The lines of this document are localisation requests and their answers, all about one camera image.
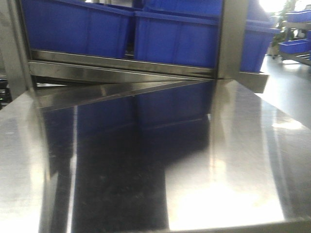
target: stainless steel surface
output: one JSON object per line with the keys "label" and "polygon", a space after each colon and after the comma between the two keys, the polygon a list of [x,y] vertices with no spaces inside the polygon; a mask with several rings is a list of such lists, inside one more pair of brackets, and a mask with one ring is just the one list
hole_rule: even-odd
{"label": "stainless steel surface", "polygon": [[90,86],[63,86],[53,89],[37,90],[37,102],[40,108],[56,110],[74,105],[90,104],[120,97],[138,95],[164,88],[179,87],[202,81],[121,83]]}
{"label": "stainless steel surface", "polygon": [[33,87],[27,64],[28,43],[25,36],[19,0],[0,1],[0,50],[7,79],[15,99]]}
{"label": "stainless steel surface", "polygon": [[67,82],[89,83],[142,83],[167,82],[184,80],[206,80],[204,78],[184,77],[177,75],[158,75],[139,71],[91,67],[74,64],[30,61],[32,75],[62,79]]}
{"label": "stainless steel surface", "polygon": [[311,66],[310,52],[288,54],[280,51],[279,54],[283,57],[283,60],[293,60]]}
{"label": "stainless steel surface", "polygon": [[132,71],[153,72],[158,74],[183,75],[200,78],[211,78],[213,69],[202,67],[185,67],[170,64],[150,63],[142,61],[114,59],[98,56],[86,56],[54,51],[32,50],[33,59],[96,66],[114,69],[126,69]]}
{"label": "stainless steel surface", "polygon": [[235,80],[254,93],[262,93],[266,87],[269,75],[265,73],[239,72]]}
{"label": "stainless steel surface", "polygon": [[310,232],[311,131],[214,84],[19,97],[0,111],[0,231],[37,232],[45,204],[52,232]]}
{"label": "stainless steel surface", "polygon": [[4,63],[3,63],[3,58],[0,50],[0,70],[4,69]]}
{"label": "stainless steel surface", "polygon": [[298,28],[303,30],[311,30],[311,23],[291,23],[291,22],[283,22],[283,26],[287,28]]}
{"label": "stainless steel surface", "polygon": [[27,93],[0,110],[0,232],[36,233],[47,211],[48,148],[37,113]]}
{"label": "stainless steel surface", "polygon": [[6,73],[4,69],[0,69],[0,79],[6,79]]}
{"label": "stainless steel surface", "polygon": [[248,0],[225,0],[220,34],[217,77],[234,79],[241,67]]}

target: blue storage crate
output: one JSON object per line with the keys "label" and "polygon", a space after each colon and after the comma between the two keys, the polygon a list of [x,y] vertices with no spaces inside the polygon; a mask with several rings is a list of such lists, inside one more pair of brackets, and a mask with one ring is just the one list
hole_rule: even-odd
{"label": "blue storage crate", "polygon": [[132,6],[134,8],[143,8],[144,7],[144,0],[133,0]]}
{"label": "blue storage crate", "polygon": [[136,12],[135,59],[215,67],[215,20]]}
{"label": "blue storage crate", "polygon": [[[179,12],[172,12],[172,11],[157,10],[155,8],[151,8],[148,6],[145,6],[143,10],[146,12],[153,12],[153,13],[164,14],[164,15],[204,18],[204,19],[209,19],[209,20],[216,20],[217,22],[219,22],[220,20],[220,16],[218,15],[186,14],[186,13],[179,13]],[[248,19],[246,22],[250,26],[258,26],[258,27],[265,27],[265,28],[271,28],[273,26],[273,22],[271,21],[259,21],[259,20]]]}
{"label": "blue storage crate", "polygon": [[33,49],[123,58],[134,12],[76,0],[22,0]]}
{"label": "blue storage crate", "polygon": [[246,25],[241,59],[241,71],[260,72],[261,65],[273,36],[279,29]]}
{"label": "blue storage crate", "polygon": [[141,129],[206,117],[214,82],[204,82],[137,95]]}
{"label": "blue storage crate", "polygon": [[[218,47],[218,20],[199,16],[136,13],[135,58],[138,60],[214,68]],[[278,29],[258,21],[247,23],[241,70],[259,72],[265,53]]]}
{"label": "blue storage crate", "polygon": [[[134,8],[134,7],[127,7],[127,6],[119,6],[119,5],[110,5],[110,4],[103,4],[103,3],[97,3],[98,5],[104,5],[104,6],[109,6],[121,10],[126,10],[130,12],[135,12],[135,11],[142,11],[140,8]],[[129,35],[128,35],[128,43],[134,44],[135,41],[135,28],[136,28],[136,18],[131,17],[130,18],[130,24],[129,24]]]}
{"label": "blue storage crate", "polygon": [[293,40],[279,43],[280,51],[293,54],[311,50],[310,40]]}
{"label": "blue storage crate", "polygon": [[[189,14],[217,15],[222,13],[223,0],[145,0],[144,7]],[[269,22],[259,0],[249,0],[247,19]]]}
{"label": "blue storage crate", "polygon": [[78,106],[78,136],[94,135],[135,124],[132,96]]}
{"label": "blue storage crate", "polygon": [[288,22],[307,22],[311,21],[311,10],[293,11],[287,13]]}

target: metal post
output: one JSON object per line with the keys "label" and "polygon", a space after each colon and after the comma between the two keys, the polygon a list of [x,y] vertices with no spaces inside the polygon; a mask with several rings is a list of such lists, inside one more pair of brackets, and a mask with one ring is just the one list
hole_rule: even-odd
{"label": "metal post", "polygon": [[239,76],[248,0],[224,0],[217,77]]}
{"label": "metal post", "polygon": [[291,11],[295,10],[297,0],[292,0],[291,2]]}
{"label": "metal post", "polygon": [[0,1],[0,50],[13,99],[33,88],[30,53],[19,0]]}
{"label": "metal post", "polygon": [[3,59],[2,59],[1,50],[0,50],[0,70],[4,70],[4,63],[3,63]]}

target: floor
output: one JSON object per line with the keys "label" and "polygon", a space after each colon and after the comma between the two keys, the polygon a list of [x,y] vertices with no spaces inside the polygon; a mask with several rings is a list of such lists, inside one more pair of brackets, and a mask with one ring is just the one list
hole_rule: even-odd
{"label": "floor", "polygon": [[258,95],[311,128],[311,67],[266,56],[261,71],[270,78],[263,94]]}

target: metal frame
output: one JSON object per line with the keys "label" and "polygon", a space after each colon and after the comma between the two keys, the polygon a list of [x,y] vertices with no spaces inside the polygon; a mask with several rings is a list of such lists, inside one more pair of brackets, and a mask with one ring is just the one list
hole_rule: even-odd
{"label": "metal frame", "polygon": [[130,71],[150,72],[157,74],[172,74],[199,78],[212,78],[213,69],[203,67],[187,67],[170,64],[142,62],[126,59],[115,59],[99,56],[70,54],[55,51],[32,50],[35,60],[48,62],[61,62],[68,64],[96,66]]}
{"label": "metal frame", "polygon": [[31,58],[18,0],[0,1],[0,50],[12,98],[32,90],[28,60]]}
{"label": "metal frame", "polygon": [[293,60],[293,61],[297,61],[305,65],[311,66],[310,52],[289,54],[289,53],[284,53],[280,51],[279,54],[283,57],[282,58],[283,61]]}
{"label": "metal frame", "polygon": [[0,41],[13,98],[34,87],[33,77],[54,83],[122,83],[235,79],[253,91],[262,92],[266,74],[240,72],[248,0],[224,0],[216,72],[203,67],[150,63],[99,56],[29,50],[19,0],[0,2],[4,20]]}
{"label": "metal frame", "polygon": [[287,28],[299,28],[303,30],[311,30],[311,22],[308,23],[283,22],[283,26]]}

